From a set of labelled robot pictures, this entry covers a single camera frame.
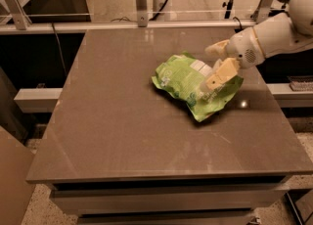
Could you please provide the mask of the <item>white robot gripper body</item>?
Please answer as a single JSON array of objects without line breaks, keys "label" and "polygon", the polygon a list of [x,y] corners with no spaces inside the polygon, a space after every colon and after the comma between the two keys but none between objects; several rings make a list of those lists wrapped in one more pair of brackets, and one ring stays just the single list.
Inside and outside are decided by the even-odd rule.
[{"label": "white robot gripper body", "polygon": [[265,61],[256,33],[252,27],[233,35],[226,45],[228,57],[236,58],[241,68],[251,68]]}]

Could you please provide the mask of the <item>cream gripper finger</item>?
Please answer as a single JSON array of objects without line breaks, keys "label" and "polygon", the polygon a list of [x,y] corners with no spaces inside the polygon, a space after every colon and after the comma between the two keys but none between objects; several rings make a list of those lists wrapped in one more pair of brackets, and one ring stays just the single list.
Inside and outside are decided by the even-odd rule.
[{"label": "cream gripper finger", "polygon": [[209,45],[205,48],[205,52],[208,54],[208,56],[212,57],[226,57],[227,51],[226,47],[229,43],[229,40],[222,40],[215,44]]},{"label": "cream gripper finger", "polygon": [[224,61],[218,60],[212,71],[204,78],[200,89],[203,92],[210,92],[223,86],[238,74],[239,69],[240,63],[236,58],[227,58]]}]

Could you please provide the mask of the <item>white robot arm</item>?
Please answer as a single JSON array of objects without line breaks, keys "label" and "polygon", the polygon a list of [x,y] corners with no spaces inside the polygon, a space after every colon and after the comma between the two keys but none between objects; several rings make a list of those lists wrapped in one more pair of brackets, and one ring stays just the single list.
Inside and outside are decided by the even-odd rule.
[{"label": "white robot arm", "polygon": [[201,87],[213,91],[238,75],[279,54],[306,51],[313,44],[313,0],[290,0],[289,11],[280,13],[229,39],[205,48],[217,60]]}]

